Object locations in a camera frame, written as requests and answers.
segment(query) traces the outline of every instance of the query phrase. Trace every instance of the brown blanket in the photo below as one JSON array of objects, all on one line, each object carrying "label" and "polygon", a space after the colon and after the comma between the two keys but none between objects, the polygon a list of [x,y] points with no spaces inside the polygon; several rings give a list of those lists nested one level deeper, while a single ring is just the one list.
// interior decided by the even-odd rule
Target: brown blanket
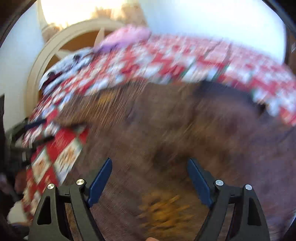
[{"label": "brown blanket", "polygon": [[189,157],[229,185],[251,184],[272,240],[283,235],[294,214],[296,131],[245,93],[210,83],[130,83],[76,96],[57,122],[90,127],[66,184],[113,160],[92,207],[107,241],[194,240],[208,209],[188,178]]}]

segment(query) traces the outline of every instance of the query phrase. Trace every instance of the pink pillow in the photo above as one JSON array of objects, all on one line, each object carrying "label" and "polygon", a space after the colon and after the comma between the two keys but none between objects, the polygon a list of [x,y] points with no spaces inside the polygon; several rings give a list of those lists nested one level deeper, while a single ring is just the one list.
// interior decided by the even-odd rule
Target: pink pillow
[{"label": "pink pillow", "polygon": [[145,41],[149,39],[150,35],[151,31],[148,28],[129,24],[109,34],[102,42],[94,46],[94,50],[108,53],[112,49],[119,49]]}]

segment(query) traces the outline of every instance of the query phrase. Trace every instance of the white wall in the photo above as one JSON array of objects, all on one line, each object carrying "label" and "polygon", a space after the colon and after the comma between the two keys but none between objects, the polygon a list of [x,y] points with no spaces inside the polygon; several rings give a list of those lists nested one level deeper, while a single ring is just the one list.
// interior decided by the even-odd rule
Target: white wall
[{"label": "white wall", "polygon": [[5,129],[25,117],[27,78],[43,46],[37,3],[34,3],[16,22],[0,48],[0,95],[5,93]]},{"label": "white wall", "polygon": [[139,0],[154,33],[228,38],[283,63],[285,26],[262,0]]}]

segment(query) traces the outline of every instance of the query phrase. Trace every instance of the red and white checkered quilt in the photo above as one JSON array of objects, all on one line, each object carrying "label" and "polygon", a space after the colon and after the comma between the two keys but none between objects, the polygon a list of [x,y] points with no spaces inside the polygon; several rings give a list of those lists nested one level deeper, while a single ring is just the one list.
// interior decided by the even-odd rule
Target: red and white checkered quilt
[{"label": "red and white checkered quilt", "polygon": [[72,95],[90,95],[135,77],[159,84],[205,78],[224,83],[248,91],[254,101],[268,104],[271,115],[296,124],[296,78],[288,67],[230,42],[151,36],[146,42],[94,58],[37,105],[31,119],[42,117],[47,122],[29,130],[23,144],[49,134],[55,139],[38,147],[27,170],[28,185],[22,203],[28,218],[33,217],[47,185],[63,183],[86,142],[87,128],[63,129],[52,122],[54,118]]}]

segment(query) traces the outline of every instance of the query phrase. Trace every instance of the silver screw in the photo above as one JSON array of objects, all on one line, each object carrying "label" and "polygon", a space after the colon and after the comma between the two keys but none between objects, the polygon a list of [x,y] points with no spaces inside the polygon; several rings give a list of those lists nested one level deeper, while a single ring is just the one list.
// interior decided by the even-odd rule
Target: silver screw
[{"label": "silver screw", "polygon": [[247,190],[252,190],[252,189],[253,189],[252,186],[249,185],[249,184],[247,184],[247,185],[245,186],[245,188],[246,188]]},{"label": "silver screw", "polygon": [[53,189],[54,188],[54,184],[51,183],[51,184],[48,184],[47,188],[50,190],[50,189]]},{"label": "silver screw", "polygon": [[222,180],[216,180],[216,185],[223,186],[224,182]]},{"label": "silver screw", "polygon": [[83,180],[83,179],[78,179],[78,180],[76,181],[76,184],[77,184],[77,185],[82,185],[82,184],[84,184],[84,180]]}]

